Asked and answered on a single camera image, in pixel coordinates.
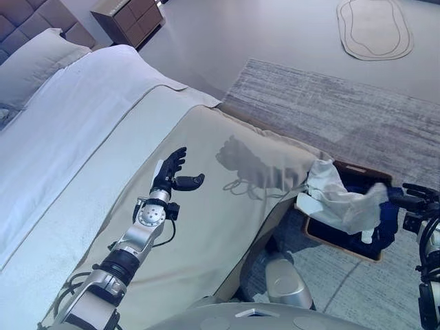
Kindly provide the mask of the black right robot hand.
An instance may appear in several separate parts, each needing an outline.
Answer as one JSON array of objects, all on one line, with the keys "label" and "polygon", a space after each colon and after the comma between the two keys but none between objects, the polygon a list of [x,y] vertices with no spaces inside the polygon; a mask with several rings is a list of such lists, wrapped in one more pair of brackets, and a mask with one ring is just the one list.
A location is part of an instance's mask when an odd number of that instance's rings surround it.
[{"label": "black right robot hand", "polygon": [[398,208],[410,212],[427,212],[439,204],[439,191],[416,184],[403,183],[403,195],[391,195],[389,201]]}]

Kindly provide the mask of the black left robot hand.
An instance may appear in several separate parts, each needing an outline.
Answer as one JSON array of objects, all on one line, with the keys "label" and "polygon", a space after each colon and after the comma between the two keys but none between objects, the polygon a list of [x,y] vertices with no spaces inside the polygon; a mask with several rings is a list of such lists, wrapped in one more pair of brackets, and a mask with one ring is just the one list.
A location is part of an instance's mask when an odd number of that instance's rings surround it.
[{"label": "black left robot hand", "polygon": [[189,192],[201,187],[204,182],[205,175],[201,173],[196,177],[180,176],[176,177],[176,173],[182,169],[185,163],[186,147],[181,147],[171,153],[162,163],[158,174],[153,179],[150,192],[155,190],[164,190],[171,195],[173,190]]}]

